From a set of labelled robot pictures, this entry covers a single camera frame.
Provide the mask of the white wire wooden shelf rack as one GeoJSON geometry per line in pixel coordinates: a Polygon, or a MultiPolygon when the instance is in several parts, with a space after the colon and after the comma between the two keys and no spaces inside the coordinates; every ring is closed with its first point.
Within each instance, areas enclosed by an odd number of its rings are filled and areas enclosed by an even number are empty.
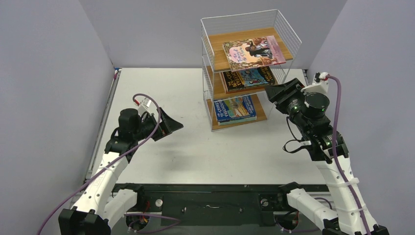
{"type": "Polygon", "coordinates": [[[267,120],[264,88],[287,80],[302,44],[281,11],[202,18],[201,40],[211,130],[267,120]]]}

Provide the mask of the blue 91-storey treehouse book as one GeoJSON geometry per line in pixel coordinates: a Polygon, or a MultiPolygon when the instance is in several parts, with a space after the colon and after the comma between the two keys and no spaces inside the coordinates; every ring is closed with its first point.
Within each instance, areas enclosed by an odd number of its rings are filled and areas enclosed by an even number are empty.
{"type": "Polygon", "coordinates": [[[215,101],[214,108],[217,122],[241,118],[257,118],[250,95],[215,101]]]}

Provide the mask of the pink book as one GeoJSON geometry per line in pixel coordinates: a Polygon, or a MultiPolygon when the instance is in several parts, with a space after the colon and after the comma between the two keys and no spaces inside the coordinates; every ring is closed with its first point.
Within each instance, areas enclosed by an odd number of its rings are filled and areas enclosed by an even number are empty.
{"type": "Polygon", "coordinates": [[[231,71],[286,63],[274,35],[224,42],[222,47],[231,71]]]}

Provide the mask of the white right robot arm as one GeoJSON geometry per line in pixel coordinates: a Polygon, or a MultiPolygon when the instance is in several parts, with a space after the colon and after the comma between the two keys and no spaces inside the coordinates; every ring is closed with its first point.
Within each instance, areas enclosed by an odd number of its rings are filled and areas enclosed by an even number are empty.
{"type": "Polygon", "coordinates": [[[301,133],[300,148],[307,150],[319,169],[335,208],[323,205],[296,182],[279,188],[277,205],[302,213],[324,235],[386,235],[388,229],[376,222],[364,203],[337,124],[325,114],[330,104],[326,85],[326,78],[310,86],[293,79],[265,89],[268,100],[301,133]]]}

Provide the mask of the yellow Brideshead Revisited book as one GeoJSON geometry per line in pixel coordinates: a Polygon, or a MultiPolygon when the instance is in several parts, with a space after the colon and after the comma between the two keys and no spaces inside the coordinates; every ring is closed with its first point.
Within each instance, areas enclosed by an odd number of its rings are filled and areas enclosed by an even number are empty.
{"type": "Polygon", "coordinates": [[[249,122],[249,121],[256,121],[256,117],[253,117],[253,118],[232,119],[232,120],[226,120],[226,121],[221,121],[221,122],[218,121],[217,123],[218,123],[218,126],[224,126],[224,125],[244,123],[244,122],[249,122]]]}

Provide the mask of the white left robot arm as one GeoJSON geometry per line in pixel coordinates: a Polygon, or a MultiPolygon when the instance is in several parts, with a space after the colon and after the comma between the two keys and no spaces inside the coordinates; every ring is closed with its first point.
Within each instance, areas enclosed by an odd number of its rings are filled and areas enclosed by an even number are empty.
{"type": "Polygon", "coordinates": [[[162,108],[159,116],[124,109],[118,117],[118,127],[111,134],[97,172],[81,188],[83,194],[71,209],[61,211],[58,221],[63,235],[109,235],[114,224],[130,209],[139,211],[146,197],[133,189],[123,189],[108,201],[119,176],[130,163],[139,144],[149,139],[158,141],[183,124],[172,119],[162,108]]]}

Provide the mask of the black 169-storey treehouse book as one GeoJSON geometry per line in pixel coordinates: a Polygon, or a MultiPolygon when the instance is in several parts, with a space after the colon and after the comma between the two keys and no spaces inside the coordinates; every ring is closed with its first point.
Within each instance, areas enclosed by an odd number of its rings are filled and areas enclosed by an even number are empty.
{"type": "Polygon", "coordinates": [[[259,67],[235,72],[225,71],[220,76],[226,93],[254,90],[277,84],[276,78],[269,67],[259,67]]]}

